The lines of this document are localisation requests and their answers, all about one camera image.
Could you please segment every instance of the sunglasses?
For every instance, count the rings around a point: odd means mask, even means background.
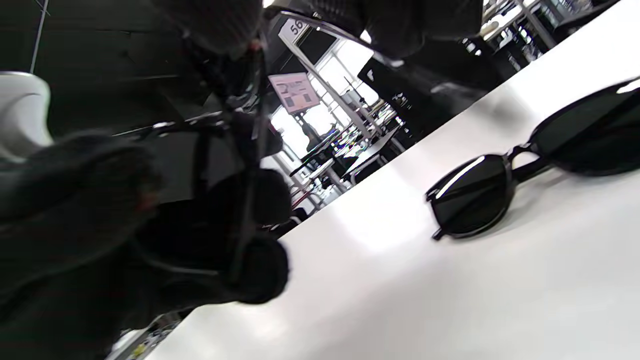
[[[536,161],[513,169],[532,152]],[[604,88],[543,121],[529,141],[505,155],[487,154],[462,164],[426,194],[440,240],[489,230],[509,209],[518,184],[557,167],[581,176],[609,176],[640,168],[640,78]]]

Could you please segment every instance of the metal pole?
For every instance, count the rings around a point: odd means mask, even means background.
[[[547,32],[547,29],[545,29],[540,20],[538,20],[538,18],[529,11],[529,8],[524,5],[524,2],[522,0],[515,0],[515,2],[520,5],[522,11],[524,12],[524,15],[527,17],[527,19],[529,19],[529,21],[531,21],[531,24],[540,35],[540,38],[542,38],[542,41],[547,45],[549,49],[553,49],[557,45],[557,42],[554,40],[551,34]]]
[[[362,132],[362,135],[366,139],[371,139],[371,134],[369,133],[369,130],[367,130],[367,127],[364,125],[364,122],[360,120],[360,117],[358,116],[358,114],[356,114],[355,111],[353,111],[347,105],[347,103],[344,102],[344,99],[340,97],[340,94],[338,94],[338,92],[335,91],[333,87],[329,85],[329,83],[327,83],[322,78],[322,76],[320,76],[320,73],[318,73],[318,71],[316,70],[316,67],[309,60],[309,58],[307,58],[305,53],[303,53],[302,50],[300,50],[297,46],[295,46],[292,42],[288,41],[286,38],[282,36],[280,38],[282,39],[282,42],[289,48],[289,50],[291,50],[292,54],[298,58],[300,63],[305,68],[307,68],[307,70],[318,80],[318,82],[320,82],[320,84],[331,95],[331,97],[333,97],[333,100],[338,104],[338,106],[340,106],[342,110],[344,110],[347,116],[351,119],[351,122]]]
[[[30,73],[33,74],[33,69],[36,67],[36,58],[38,57],[38,48],[40,48],[40,38],[42,37],[42,28],[44,27],[44,18],[47,16],[47,8],[49,7],[49,0],[44,1],[44,7],[40,14],[40,25],[38,26],[38,33],[36,35],[36,44],[33,48],[33,55],[31,56],[31,68]]]

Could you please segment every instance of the white post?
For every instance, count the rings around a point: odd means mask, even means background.
[[[302,50],[300,50],[297,46],[295,46],[292,42],[288,41],[288,39],[284,38],[283,36],[280,36],[280,38],[282,39],[282,42],[289,48],[289,50],[291,50],[292,54],[295,55],[295,57],[297,57],[298,60],[300,60],[300,63],[305,68],[307,68],[307,70],[318,80],[318,82],[320,82],[320,84],[331,95],[331,97],[333,97],[333,100],[337,102],[338,106],[340,106],[342,110],[344,110],[347,116],[351,119],[351,122],[362,132],[362,135],[366,139],[371,139],[371,134],[369,133],[369,130],[367,130],[367,127],[364,125],[364,122],[362,122],[358,114],[356,114],[355,111],[353,111],[347,105],[347,103],[344,102],[344,99],[340,97],[340,94],[338,94],[338,92],[335,91],[335,89],[333,89],[333,87],[329,85],[329,83],[327,83],[322,78],[322,76],[320,76],[320,73],[318,73],[314,64],[309,60],[309,58],[307,58],[307,56],[302,52]]]

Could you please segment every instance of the white table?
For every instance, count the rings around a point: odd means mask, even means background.
[[[287,234],[280,298],[201,307],[148,360],[638,359],[640,172],[548,172],[477,241],[431,241],[423,202],[452,168],[640,74],[638,14],[622,0]]]

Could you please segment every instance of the chair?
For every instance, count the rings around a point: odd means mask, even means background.
[[[32,74],[0,72],[0,156],[24,161],[53,143],[47,129],[49,85]]]
[[[563,41],[571,34],[576,32],[579,28],[585,26],[591,20],[597,18],[602,13],[607,11],[618,1],[619,0],[591,0],[591,3],[595,6],[594,8],[562,21],[560,25],[558,25],[554,30],[553,36],[558,42]]]

